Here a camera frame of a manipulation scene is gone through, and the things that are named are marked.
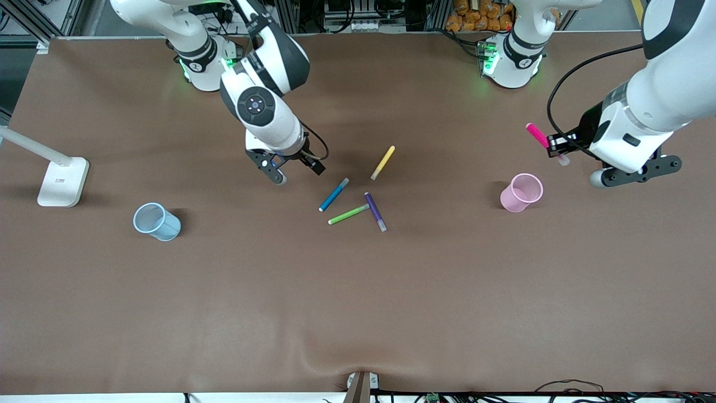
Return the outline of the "pink marker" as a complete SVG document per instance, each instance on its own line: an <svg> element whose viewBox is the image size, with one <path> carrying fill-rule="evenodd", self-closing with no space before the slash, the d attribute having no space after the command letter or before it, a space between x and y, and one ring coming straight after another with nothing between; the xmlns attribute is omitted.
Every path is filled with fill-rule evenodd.
<svg viewBox="0 0 716 403"><path fill-rule="evenodd" d="M561 166L568 166L570 164L571 160L568 156L563 154L550 154L550 144L548 143L547 136L545 136L544 133L536 125L534 125L534 123L526 124L526 130L546 151L548 151L550 158L556 158Z"/></svg>

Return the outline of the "blue marker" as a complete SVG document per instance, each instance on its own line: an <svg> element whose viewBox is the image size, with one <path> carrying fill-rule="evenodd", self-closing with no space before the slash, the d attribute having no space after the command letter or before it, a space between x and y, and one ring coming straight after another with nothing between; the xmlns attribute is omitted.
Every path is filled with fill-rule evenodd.
<svg viewBox="0 0 716 403"><path fill-rule="evenodd" d="M319 205L319 212L325 212L337 199L338 195L340 195L343 191L343 189L350 183L350 179L348 177L345 177L333 191L327 196L327 198L322 202L322 204Z"/></svg>

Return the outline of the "green marker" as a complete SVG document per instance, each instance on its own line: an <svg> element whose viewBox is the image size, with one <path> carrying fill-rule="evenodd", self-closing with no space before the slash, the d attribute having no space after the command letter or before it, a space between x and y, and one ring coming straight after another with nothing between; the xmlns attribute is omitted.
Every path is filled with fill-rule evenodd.
<svg viewBox="0 0 716 403"><path fill-rule="evenodd" d="M333 217L333 218L329 219L329 220L327 221L327 223L328 223L329 225L335 225L335 224L337 224L338 222L345 221L346 219L351 218L351 217L354 217L354 216L356 216L356 215L360 214L361 212L364 212L364 211L366 211L366 210L368 210L368 209L369 209L369 204L363 204L363 205L361 205L361 206L359 206L359 207L356 207L355 209L351 209L351 210L348 211L348 212L342 213L342 214L340 214L340 215L338 215L338 216L336 216L336 217Z"/></svg>

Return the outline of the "translucent pink cup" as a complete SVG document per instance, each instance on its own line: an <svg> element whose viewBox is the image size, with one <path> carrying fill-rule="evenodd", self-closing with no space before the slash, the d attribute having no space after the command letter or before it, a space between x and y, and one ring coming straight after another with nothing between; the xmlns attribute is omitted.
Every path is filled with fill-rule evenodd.
<svg viewBox="0 0 716 403"><path fill-rule="evenodd" d="M514 176L501 192L500 203L505 210L519 213L538 202L543 195L544 186L535 175L520 173Z"/></svg>

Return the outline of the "yellow marker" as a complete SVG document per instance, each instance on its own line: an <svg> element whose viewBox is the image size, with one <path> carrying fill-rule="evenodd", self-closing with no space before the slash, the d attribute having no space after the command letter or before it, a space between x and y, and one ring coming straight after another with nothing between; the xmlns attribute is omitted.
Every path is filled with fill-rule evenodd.
<svg viewBox="0 0 716 403"><path fill-rule="evenodd" d="M395 151L395 145L391 145L391 146L389 146L389 148L387 148L386 152L383 155L383 158L381 158L378 165L374 169L373 173L369 176L369 178L371 180L375 181L378 178L379 174L383 171L387 162L392 157L394 151Z"/></svg>

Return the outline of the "purple marker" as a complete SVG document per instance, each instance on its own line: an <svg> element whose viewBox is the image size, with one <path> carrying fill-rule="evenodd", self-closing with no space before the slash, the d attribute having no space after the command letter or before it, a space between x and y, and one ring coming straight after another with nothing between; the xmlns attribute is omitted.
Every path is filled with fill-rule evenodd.
<svg viewBox="0 0 716 403"><path fill-rule="evenodd" d="M374 201L373 195L371 195L369 192L365 192L365 200L369 206L369 209L371 210L371 213L373 214L376 223L378 224L379 229L381 230L381 232L386 232L387 226L384 222L383 216L381 216L381 213L378 209L378 205Z"/></svg>

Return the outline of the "translucent light blue cup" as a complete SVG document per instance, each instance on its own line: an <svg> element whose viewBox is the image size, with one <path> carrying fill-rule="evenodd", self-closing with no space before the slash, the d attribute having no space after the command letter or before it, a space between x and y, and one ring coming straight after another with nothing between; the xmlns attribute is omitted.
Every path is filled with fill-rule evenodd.
<svg viewBox="0 0 716 403"><path fill-rule="evenodd" d="M133 216L136 231L162 242L175 239L181 232L181 220L159 203L146 203Z"/></svg>

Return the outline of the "orange objects pile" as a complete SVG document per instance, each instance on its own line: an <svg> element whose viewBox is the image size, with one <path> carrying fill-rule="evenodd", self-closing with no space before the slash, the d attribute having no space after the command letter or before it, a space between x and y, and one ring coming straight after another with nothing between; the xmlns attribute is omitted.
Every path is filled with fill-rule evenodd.
<svg viewBox="0 0 716 403"><path fill-rule="evenodd" d="M516 8L508 0L452 0L447 31L510 31Z"/></svg>

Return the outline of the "white lamp base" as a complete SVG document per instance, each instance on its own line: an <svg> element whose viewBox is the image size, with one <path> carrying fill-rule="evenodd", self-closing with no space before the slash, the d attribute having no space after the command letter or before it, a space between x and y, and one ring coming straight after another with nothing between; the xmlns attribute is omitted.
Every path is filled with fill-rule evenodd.
<svg viewBox="0 0 716 403"><path fill-rule="evenodd" d="M86 158L69 157L3 125L0 137L49 161L37 196L39 206L71 208L78 204L90 168Z"/></svg>

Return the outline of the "aluminium frame post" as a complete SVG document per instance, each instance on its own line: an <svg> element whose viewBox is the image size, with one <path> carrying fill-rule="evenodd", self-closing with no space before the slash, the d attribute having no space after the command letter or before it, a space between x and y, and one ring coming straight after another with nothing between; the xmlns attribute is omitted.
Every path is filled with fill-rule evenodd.
<svg viewBox="0 0 716 403"><path fill-rule="evenodd" d="M444 30L453 10L453 0L432 0L430 12L425 21L425 30Z"/></svg>
<svg viewBox="0 0 716 403"><path fill-rule="evenodd" d="M301 0L275 0L275 6L283 30L288 34L299 33Z"/></svg>

